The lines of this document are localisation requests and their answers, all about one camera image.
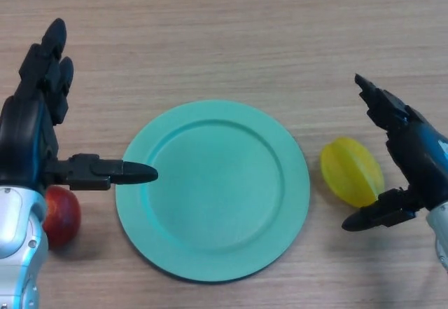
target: teal plate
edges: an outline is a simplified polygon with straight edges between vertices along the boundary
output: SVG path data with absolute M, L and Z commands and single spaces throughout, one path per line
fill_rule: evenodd
M 252 275 L 300 232 L 310 183 L 289 132 L 244 104 L 203 101 L 151 121 L 124 160 L 157 169 L 149 184 L 116 186 L 122 227 L 153 265 L 197 282 Z

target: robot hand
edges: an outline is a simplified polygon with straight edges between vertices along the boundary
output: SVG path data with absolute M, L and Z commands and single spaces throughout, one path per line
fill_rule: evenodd
M 355 82 L 362 89 L 360 96 L 368 106 L 368 116 L 386 131 L 388 152 L 409 186 L 380 194 L 378 201 L 348 217 L 342 228 L 364 231 L 394 226 L 415 218 L 425 207 L 429 210 L 427 222 L 436 234 L 439 260 L 448 269 L 448 139 L 388 91 L 358 74 Z
M 66 27 L 56 19 L 33 44 L 20 67 L 20 84 L 0 115 L 0 309 L 39 308 L 36 279 L 48 255 L 42 229 L 49 185 L 71 190 L 109 190 L 111 184 L 154 181 L 147 165 L 102 160 L 79 153 L 57 158 L 54 127 L 64 121 L 74 75 L 70 58 L 61 60 Z

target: red apple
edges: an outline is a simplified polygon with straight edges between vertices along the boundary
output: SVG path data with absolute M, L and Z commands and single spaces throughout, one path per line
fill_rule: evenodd
M 48 205 L 43 229 L 49 249 L 58 249 L 71 242 L 81 226 L 81 207 L 73 192 L 60 186 L 50 186 L 45 200 Z

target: table surface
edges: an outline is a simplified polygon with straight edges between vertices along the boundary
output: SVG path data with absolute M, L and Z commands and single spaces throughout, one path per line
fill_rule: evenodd
M 184 102 L 232 99 L 278 119 L 306 156 L 311 205 L 293 246 L 240 282 L 172 280 L 128 245 L 113 189 L 78 193 L 83 223 L 39 275 L 41 308 L 446 308 L 424 211 L 393 228 L 346 233 L 319 152 L 340 135 L 376 156 L 386 187 L 406 182 L 365 115 L 360 73 L 448 133 L 448 0 L 0 0 L 1 100 L 29 45 L 57 17 L 76 73 L 57 127 L 60 157 L 121 158 L 151 119 Z

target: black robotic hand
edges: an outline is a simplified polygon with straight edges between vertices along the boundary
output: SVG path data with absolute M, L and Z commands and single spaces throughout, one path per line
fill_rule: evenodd
M 375 226 L 394 226 L 415 218 L 416 212 L 448 201 L 448 139 L 441 135 L 418 111 L 404 104 L 367 79 L 355 77 L 367 114 L 386 131 L 386 146 L 409 186 L 392 189 L 378 201 L 360 208 L 342 224 L 347 231 L 363 231 Z
M 54 126 L 67 114 L 74 76 L 73 62 L 62 59 L 66 32 L 64 21 L 56 19 L 42 42 L 31 46 L 19 70 L 20 84 L 3 105 L 0 186 L 21 186 L 43 194 L 53 184 L 68 185 L 71 190 L 108 190 L 111 184 L 156 180 L 158 172 L 140 163 L 82 153 L 68 160 L 57 158 Z

